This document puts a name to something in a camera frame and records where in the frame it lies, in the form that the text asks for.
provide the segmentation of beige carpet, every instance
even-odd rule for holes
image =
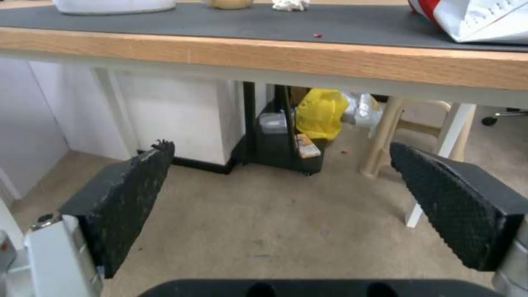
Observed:
[[[528,118],[484,127],[480,107],[466,160],[528,196]],[[399,139],[422,147],[412,133]],[[104,296],[134,296],[181,278],[450,278],[490,286],[490,273],[462,266],[426,219],[403,225],[411,195],[390,169],[357,174],[366,131],[345,126],[323,172],[312,177],[250,164],[230,175],[173,166],[154,210]],[[112,160],[71,152],[14,205],[27,229]]]

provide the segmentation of white table leg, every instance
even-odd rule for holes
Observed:
[[[455,146],[458,135],[467,120],[469,113],[475,108],[475,104],[467,103],[453,103],[451,110],[447,114],[442,131],[438,137],[437,146],[433,150],[434,153],[441,157],[448,158],[451,150]],[[406,215],[406,226],[414,228],[420,220],[422,215],[422,208],[418,203],[414,204],[412,211]]]
[[[0,229],[7,232],[16,249],[23,249],[23,235],[9,208],[0,197]]]

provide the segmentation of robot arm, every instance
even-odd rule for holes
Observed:
[[[124,261],[173,155],[174,145],[162,142],[103,169],[61,214],[39,218],[25,236],[26,251],[15,251],[0,232],[0,275],[7,271],[0,279],[0,296],[98,296],[99,276],[113,277]],[[495,271],[493,284],[501,295],[528,296],[528,200],[471,164],[397,143],[391,157],[462,263]],[[187,280],[161,284],[142,296],[496,297],[497,292],[454,280]]]

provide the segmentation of black table mat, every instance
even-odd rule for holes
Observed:
[[[235,11],[216,10],[200,3],[179,3],[176,9],[165,12],[106,16],[64,15],[54,6],[45,6],[0,10],[0,26],[528,52],[525,45],[455,43],[439,27],[411,13],[408,6],[312,5],[305,12],[280,12],[272,10],[271,3]]]

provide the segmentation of red and white bag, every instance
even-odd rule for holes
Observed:
[[[528,44],[528,0],[408,0],[456,42]]]

